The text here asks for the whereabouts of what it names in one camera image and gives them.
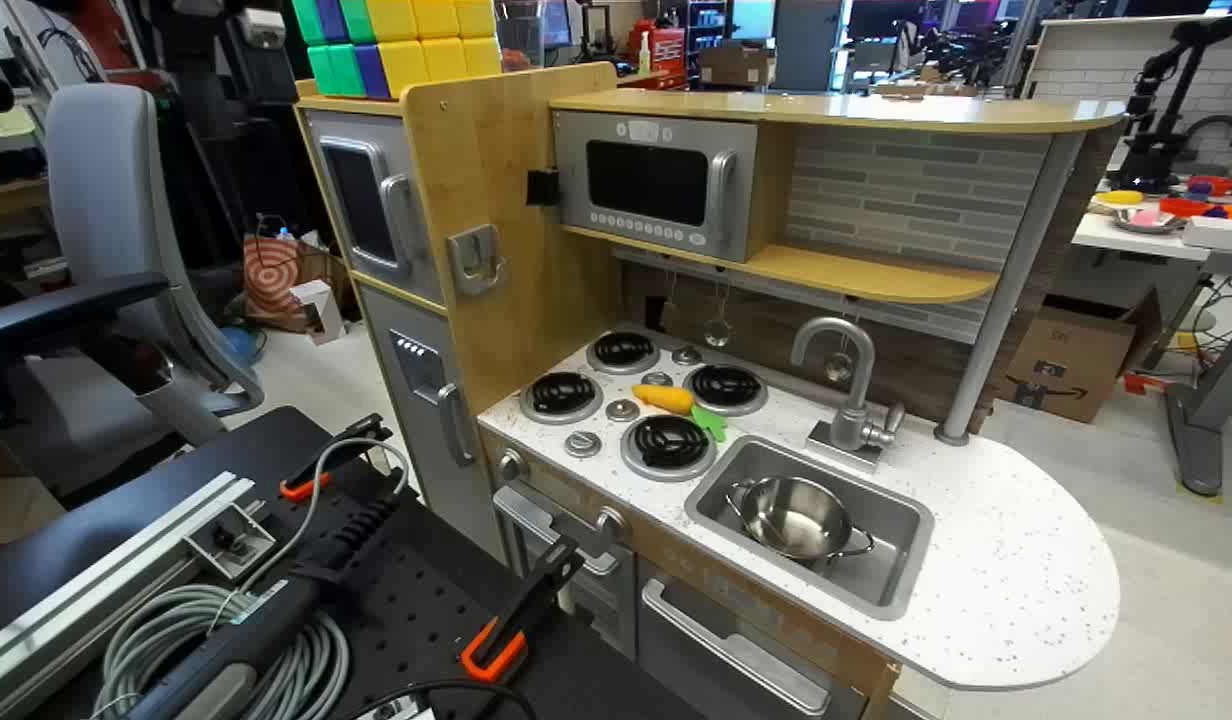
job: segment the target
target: gray cable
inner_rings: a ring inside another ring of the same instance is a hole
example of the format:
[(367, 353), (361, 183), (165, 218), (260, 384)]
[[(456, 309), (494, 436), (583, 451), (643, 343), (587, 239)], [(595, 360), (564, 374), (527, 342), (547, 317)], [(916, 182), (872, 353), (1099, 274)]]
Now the gray cable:
[[(218, 607), (230, 618), (253, 607), (253, 591), (230, 591), (218, 585), (179, 585), (152, 597), (130, 611), (104, 647), (104, 684), (91, 703), (91, 720), (128, 718), (152, 675), (187, 643), (199, 643), (216, 625)], [(325, 611), (293, 647), (260, 675), (253, 708), (244, 720), (325, 720), (331, 718), (346, 684), (346, 641), (340, 625)]]

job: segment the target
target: play kitchen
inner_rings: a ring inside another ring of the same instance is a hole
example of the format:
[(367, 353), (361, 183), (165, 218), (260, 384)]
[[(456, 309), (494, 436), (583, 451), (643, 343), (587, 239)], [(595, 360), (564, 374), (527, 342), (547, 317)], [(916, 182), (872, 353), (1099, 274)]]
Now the play kitchen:
[[(1114, 109), (557, 68), (300, 120), (427, 506), (521, 571), (572, 541), (561, 606), (703, 718), (877, 718), (900, 664), (1023, 687), (1108, 643), (1102, 537), (977, 425)], [(346, 182), (351, 129), (402, 163)]]

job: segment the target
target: stainless steel sink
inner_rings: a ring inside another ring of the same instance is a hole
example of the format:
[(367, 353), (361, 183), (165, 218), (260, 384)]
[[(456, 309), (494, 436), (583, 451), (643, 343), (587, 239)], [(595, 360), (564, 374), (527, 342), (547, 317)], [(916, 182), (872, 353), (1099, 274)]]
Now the stainless steel sink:
[[(809, 477), (832, 487), (856, 525), (853, 545), (864, 545), (864, 537), (872, 537), (872, 548), (858, 558), (796, 564), (777, 548), (742, 537), (729, 495), (734, 483), (753, 483), (760, 477)], [(822, 468), (814, 460), (802, 460), (781, 446), (753, 436), (734, 441), (729, 457), (710, 468), (710, 477), (686, 495), (686, 516), (882, 620), (904, 618), (910, 582), (920, 577), (925, 548), (933, 537), (933, 511), (925, 506), (882, 487), (869, 487), (848, 472)]]

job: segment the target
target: office chair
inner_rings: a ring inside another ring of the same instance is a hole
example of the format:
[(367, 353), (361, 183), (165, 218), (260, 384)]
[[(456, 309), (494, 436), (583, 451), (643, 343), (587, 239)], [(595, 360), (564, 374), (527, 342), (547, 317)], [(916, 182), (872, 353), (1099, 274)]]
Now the office chair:
[(95, 479), (130, 477), (128, 460), (138, 451), (160, 457), (225, 431), (218, 416), (256, 408), (264, 394), (194, 301), (147, 91), (58, 88), (46, 109), (46, 194), (74, 286), (67, 293), (84, 298), (84, 309), (32, 309), (58, 293), (0, 309), (0, 360), (34, 353), (32, 342), (58, 320), (116, 314), (106, 334), (67, 342), (80, 353), (5, 366), (21, 416), (5, 425), (5, 441), (67, 502)]

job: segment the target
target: microwave window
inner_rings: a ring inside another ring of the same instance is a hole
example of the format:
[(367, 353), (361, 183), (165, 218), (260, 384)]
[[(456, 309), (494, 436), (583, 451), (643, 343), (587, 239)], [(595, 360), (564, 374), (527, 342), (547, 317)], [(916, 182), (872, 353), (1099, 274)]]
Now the microwave window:
[(346, 225), (346, 245), (376, 256), (397, 260), (385, 207), (379, 207), (379, 182), (367, 151), (354, 148), (331, 148), (325, 145), (331, 190), (340, 201), (340, 218)]
[(706, 155), (643, 145), (587, 145), (587, 201), (616, 213), (703, 225)]

